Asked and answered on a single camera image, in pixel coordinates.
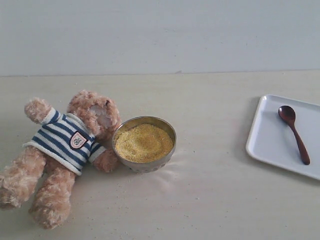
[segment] spoon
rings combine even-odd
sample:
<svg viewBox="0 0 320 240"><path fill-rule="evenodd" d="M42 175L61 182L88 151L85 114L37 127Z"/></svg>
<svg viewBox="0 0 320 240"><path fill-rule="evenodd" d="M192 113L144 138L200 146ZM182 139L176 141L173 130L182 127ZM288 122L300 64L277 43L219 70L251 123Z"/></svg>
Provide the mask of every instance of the spoon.
<svg viewBox="0 0 320 240"><path fill-rule="evenodd" d="M296 143L298 145L299 148L299 152L300 152L300 156L302 159L302 162L305 165L309 165L310 164L310 158L308 155L308 152L306 150L306 147L304 145L304 143L302 142L296 127L295 127L295 121L296 121L296 113L295 111L287 105L281 106L278 110L278 114L280 116L280 118L291 128L291 130L293 131Z"/></svg>

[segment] teddy bear head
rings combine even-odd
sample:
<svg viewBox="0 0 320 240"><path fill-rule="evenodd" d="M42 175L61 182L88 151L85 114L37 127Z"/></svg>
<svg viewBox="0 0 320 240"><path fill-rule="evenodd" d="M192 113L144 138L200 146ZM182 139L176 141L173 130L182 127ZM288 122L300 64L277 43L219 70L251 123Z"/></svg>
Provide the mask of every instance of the teddy bear head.
<svg viewBox="0 0 320 240"><path fill-rule="evenodd" d="M110 139L121 124L115 102L94 91L82 90L76 94L67 107L67 113L81 119L98 140Z"/></svg>

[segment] brown teddy bear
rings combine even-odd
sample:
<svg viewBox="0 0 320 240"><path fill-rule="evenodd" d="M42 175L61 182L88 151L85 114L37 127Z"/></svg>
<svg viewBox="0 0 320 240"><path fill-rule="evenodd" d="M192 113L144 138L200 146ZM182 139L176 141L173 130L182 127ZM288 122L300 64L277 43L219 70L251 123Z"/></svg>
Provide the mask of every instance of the brown teddy bear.
<svg viewBox="0 0 320 240"><path fill-rule="evenodd" d="M71 99L67 114L39 98L30 101L24 111L42 127L24 144L12 165L0 173L0 208L19 208L35 192L45 172L48 177L29 213L41 227L53 229L70 214L75 178L86 162L106 173L116 168L115 153L101 143L113 136L121 119L113 100L86 90Z"/></svg>

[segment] tray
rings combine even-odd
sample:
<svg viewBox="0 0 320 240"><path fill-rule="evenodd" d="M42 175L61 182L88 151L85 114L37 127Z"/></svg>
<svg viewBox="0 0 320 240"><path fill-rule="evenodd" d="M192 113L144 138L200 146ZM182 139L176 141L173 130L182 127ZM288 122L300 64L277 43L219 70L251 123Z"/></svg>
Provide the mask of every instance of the tray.
<svg viewBox="0 0 320 240"><path fill-rule="evenodd" d="M296 113L295 127L308 151L310 165L302 163L295 136L278 115L282 105L291 106ZM268 94L260 98L246 151L258 161L320 180L319 138L320 105Z"/></svg>

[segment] metal bowl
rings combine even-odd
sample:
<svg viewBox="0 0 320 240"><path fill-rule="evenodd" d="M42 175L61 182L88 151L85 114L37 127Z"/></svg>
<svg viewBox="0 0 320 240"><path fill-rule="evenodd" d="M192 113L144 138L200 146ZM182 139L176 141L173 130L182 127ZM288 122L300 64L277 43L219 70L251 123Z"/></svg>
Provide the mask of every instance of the metal bowl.
<svg viewBox="0 0 320 240"><path fill-rule="evenodd" d="M136 162L132 162L132 161L129 161L129 160L121 157L116 150L116 142L117 142L119 136L123 132L128 131L129 129L132 129L140 124L154 125L160 129L166 131L166 133L170 136L170 138L172 139L172 142L173 142L173 148L171 149L171 151L167 155L165 155L164 157L162 157L158 160L155 160L155 161L147 162L147 163L136 163ZM132 119L125 121L122 125L120 125L116 129L116 131L114 132L113 138L112 138L112 148L113 148L117 158L119 159L119 161L121 163L123 163L125 166L129 167L131 170L133 170L134 172L137 172L137 173L149 173L149 172L153 172L153 171L156 171L156 170L164 167L166 165L166 163L171 159L171 156L173 155L173 153L175 152L175 149L176 149L176 138L177 138L176 131L165 120L154 117L154 116L140 116L140 117L135 117L135 118L132 118Z"/></svg>

